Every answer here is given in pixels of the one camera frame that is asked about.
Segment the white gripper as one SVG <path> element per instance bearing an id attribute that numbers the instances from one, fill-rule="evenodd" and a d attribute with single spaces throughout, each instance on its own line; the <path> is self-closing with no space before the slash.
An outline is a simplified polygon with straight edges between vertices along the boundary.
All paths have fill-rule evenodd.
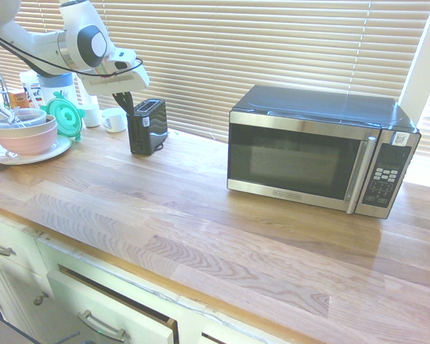
<path id="1" fill-rule="evenodd" d="M 118 72 L 111 77 L 79 74 L 79 78 L 88 94 L 112 95 L 116 103 L 129 115 L 134 113 L 133 96 L 130 92 L 144 90 L 150 84 L 148 73 L 141 63 L 135 63 L 130 71 Z"/>

